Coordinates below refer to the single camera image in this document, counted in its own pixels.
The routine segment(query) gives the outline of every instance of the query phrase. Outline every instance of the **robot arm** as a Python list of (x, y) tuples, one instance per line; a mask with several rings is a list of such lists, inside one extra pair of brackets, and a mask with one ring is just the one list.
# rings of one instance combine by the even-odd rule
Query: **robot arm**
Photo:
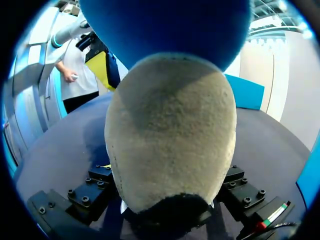
[(77, 20), (66, 27), (60, 29), (51, 37), (51, 44), (54, 48), (60, 48), (64, 43), (82, 34), (92, 31), (82, 12), (79, 13)]

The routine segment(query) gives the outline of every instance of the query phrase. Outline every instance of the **gray carpet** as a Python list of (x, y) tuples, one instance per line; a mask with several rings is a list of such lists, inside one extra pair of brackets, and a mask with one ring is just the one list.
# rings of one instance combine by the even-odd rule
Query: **gray carpet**
[[(111, 97), (108, 93), (86, 103), (51, 127), (32, 146), (14, 176), (24, 201), (40, 190), (50, 189), (66, 198), (68, 189), (84, 182), (91, 165), (109, 163), (104, 125)], [(267, 200), (279, 196), (296, 205), (288, 221), (299, 220), (305, 212), (295, 182), (309, 154), (297, 137), (264, 112), (237, 109), (232, 163), (245, 171), (256, 188), (266, 190)], [(222, 214), (227, 231), (235, 237), (241, 224), (223, 206)], [(206, 231), (199, 229), (188, 239), (206, 238)]]

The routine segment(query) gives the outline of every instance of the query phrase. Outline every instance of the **hand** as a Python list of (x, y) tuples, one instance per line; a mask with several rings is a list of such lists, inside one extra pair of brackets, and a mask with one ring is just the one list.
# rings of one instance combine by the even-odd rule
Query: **hand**
[(74, 81), (76, 81), (73, 77), (72, 74), (77, 75), (77, 73), (75, 71), (72, 71), (71, 69), (66, 68), (63, 71), (63, 76), (64, 76), (64, 80), (67, 83), (73, 83)]

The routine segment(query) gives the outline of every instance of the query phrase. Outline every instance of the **penguin plush toy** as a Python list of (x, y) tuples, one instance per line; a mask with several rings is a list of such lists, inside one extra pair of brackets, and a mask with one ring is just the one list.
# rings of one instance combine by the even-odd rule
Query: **penguin plush toy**
[(129, 69), (104, 128), (119, 195), (132, 223), (161, 233), (148, 239), (180, 237), (210, 208), (233, 158), (236, 103), (223, 72), (246, 40), (251, 2), (80, 4)]

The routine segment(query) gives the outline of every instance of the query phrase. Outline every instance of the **screw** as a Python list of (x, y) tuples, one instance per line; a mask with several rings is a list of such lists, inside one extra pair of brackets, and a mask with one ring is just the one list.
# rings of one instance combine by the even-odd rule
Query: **screw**
[(258, 197), (262, 198), (265, 194), (266, 194), (265, 190), (260, 190), (257, 195)]
[(55, 207), (55, 203), (54, 202), (52, 202), (52, 201), (50, 201), (49, 203), (48, 203), (48, 205), (49, 205), (49, 208), (54, 208)]
[(234, 187), (236, 185), (236, 183), (234, 181), (229, 182), (229, 187)]
[(242, 184), (246, 184), (247, 182), (248, 182), (248, 179), (247, 179), (247, 178), (244, 177), (244, 178), (241, 179), (241, 183), (242, 183)]
[(105, 183), (103, 181), (98, 181), (96, 184), (98, 184), (99, 187), (102, 187), (105, 185)]
[(90, 204), (90, 198), (88, 196), (83, 196), (81, 200), (82, 200), (82, 203), (86, 206)]
[(68, 190), (68, 195), (69, 195), (69, 196), (75, 195), (75, 191), (74, 191), (73, 189), (69, 189), (69, 190)]
[(251, 203), (252, 199), (251, 197), (245, 197), (243, 199), (244, 205), (249, 205)]
[(43, 206), (39, 207), (38, 211), (39, 211), (40, 214), (45, 214), (46, 213), (46, 209)]

